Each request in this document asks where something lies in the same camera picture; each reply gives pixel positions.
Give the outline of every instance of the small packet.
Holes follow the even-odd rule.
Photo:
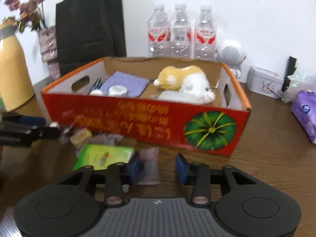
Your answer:
[[[156,185],[160,184],[158,155],[159,147],[141,149],[140,160],[143,164],[141,169],[138,185]]]
[[[84,142],[90,137],[92,137],[91,131],[87,128],[84,128],[78,133],[71,136],[70,141],[77,149],[79,149],[84,144]]]
[[[291,110],[312,144],[316,144],[316,93],[299,91],[293,101]]]

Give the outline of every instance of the small white container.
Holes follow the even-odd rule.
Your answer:
[[[109,89],[109,96],[123,97],[127,95],[127,88],[125,86],[111,86]]]
[[[272,98],[280,98],[284,78],[279,74],[257,67],[251,67],[248,72],[247,86],[250,91]]]

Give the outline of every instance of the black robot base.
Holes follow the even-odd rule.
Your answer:
[[[86,166],[31,193],[14,218],[26,237],[292,237],[301,209],[291,197],[232,166],[222,170],[188,164],[176,156],[176,172],[193,185],[184,198],[132,198],[124,204],[122,184],[133,184],[139,156],[128,164],[94,171]],[[104,201],[94,199],[105,183]],[[211,199],[211,184],[222,197]]]

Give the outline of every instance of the cardboard box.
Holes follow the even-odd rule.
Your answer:
[[[98,77],[117,70],[156,79],[167,66],[197,65],[206,73],[214,102],[191,105],[157,101],[149,84],[137,99],[87,96]],[[135,138],[140,142],[230,156],[247,123],[251,105],[225,64],[178,58],[101,58],[61,77],[42,90],[53,121]]]

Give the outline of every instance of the box handle hole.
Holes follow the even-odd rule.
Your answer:
[[[231,98],[231,94],[230,94],[230,90],[229,90],[228,84],[226,84],[225,88],[224,88],[224,97],[225,97],[226,104],[227,104],[227,107],[228,107],[229,104],[230,104],[230,98]]]
[[[87,86],[89,83],[90,83],[89,76],[84,76],[83,78],[79,79],[77,82],[72,84],[71,90],[73,92],[78,92],[81,88]]]

